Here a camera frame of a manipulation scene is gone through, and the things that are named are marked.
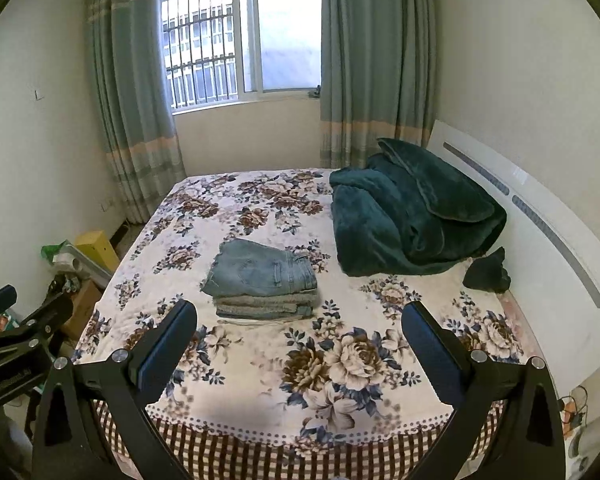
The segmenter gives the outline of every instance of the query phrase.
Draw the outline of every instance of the yellow box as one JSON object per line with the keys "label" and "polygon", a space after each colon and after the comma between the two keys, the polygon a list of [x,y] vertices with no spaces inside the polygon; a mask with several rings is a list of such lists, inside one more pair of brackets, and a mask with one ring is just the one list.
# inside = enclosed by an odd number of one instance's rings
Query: yellow box
{"label": "yellow box", "polygon": [[120,264],[116,251],[104,231],[89,231],[75,239],[74,245],[94,262],[111,272],[115,272]]}

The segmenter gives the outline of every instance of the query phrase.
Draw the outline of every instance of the green curtain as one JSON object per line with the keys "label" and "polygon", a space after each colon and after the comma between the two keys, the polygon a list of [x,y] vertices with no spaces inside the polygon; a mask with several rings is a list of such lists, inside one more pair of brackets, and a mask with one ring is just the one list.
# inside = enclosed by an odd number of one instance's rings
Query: green curtain
{"label": "green curtain", "polygon": [[435,70],[434,0],[322,0],[323,166],[363,167],[379,137],[425,146]]}
{"label": "green curtain", "polygon": [[87,0],[88,63],[104,148],[131,222],[184,177],[162,58],[161,0]]}

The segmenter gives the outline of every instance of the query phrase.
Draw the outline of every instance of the black metal clamp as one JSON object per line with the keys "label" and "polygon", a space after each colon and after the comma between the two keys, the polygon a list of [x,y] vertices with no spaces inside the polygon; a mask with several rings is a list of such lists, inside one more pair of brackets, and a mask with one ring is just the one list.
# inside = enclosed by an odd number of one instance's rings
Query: black metal clamp
{"label": "black metal clamp", "polygon": [[496,400],[506,402],[502,420],[480,467],[465,478],[564,480],[560,410],[544,360],[519,365],[469,352],[419,301],[404,307],[402,331],[440,401],[454,407],[410,480],[454,480]]}
{"label": "black metal clamp", "polygon": [[34,435],[34,480],[127,480],[96,420],[93,400],[104,400],[143,478],[190,480],[158,434],[144,407],[158,401],[190,343],[198,316],[180,300],[157,328],[131,350],[106,361],[74,365],[55,360],[46,380]]}
{"label": "black metal clamp", "polygon": [[[11,285],[0,289],[0,314],[16,297]],[[73,310],[71,298],[58,294],[26,317],[20,327],[0,332],[0,406],[45,381],[53,360],[47,340]]]}
{"label": "black metal clamp", "polygon": [[[126,480],[96,420],[105,400],[145,480],[189,479],[144,407],[156,402],[196,329],[195,308],[180,300],[130,351],[104,362],[58,358],[46,382],[34,438],[34,480]],[[541,358],[497,363],[468,352],[419,302],[405,306],[402,330],[441,402],[454,412],[410,480],[454,480],[469,457],[494,400],[504,415],[472,480],[563,480],[564,447],[551,377]]]}

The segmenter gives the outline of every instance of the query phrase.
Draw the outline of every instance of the dark green cloth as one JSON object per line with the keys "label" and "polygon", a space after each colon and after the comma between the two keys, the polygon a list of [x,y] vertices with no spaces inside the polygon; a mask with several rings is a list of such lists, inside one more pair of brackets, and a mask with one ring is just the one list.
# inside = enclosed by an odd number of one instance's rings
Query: dark green cloth
{"label": "dark green cloth", "polygon": [[507,221],[478,184],[433,153],[379,139],[365,170],[331,173],[338,260],[349,276],[436,274],[482,256]]}

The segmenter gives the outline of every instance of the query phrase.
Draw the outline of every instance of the cardboard box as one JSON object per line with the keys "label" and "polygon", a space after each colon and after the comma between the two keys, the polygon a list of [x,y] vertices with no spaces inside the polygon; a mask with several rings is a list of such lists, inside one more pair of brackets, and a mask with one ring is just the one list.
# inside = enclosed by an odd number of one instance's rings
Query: cardboard box
{"label": "cardboard box", "polygon": [[60,330],[72,341],[78,341],[82,331],[93,315],[93,308],[102,297],[101,292],[91,280],[82,284],[80,291],[72,297],[74,313]]}
{"label": "cardboard box", "polygon": [[81,234],[76,238],[74,245],[102,268],[116,272],[120,259],[104,231],[89,231]]}

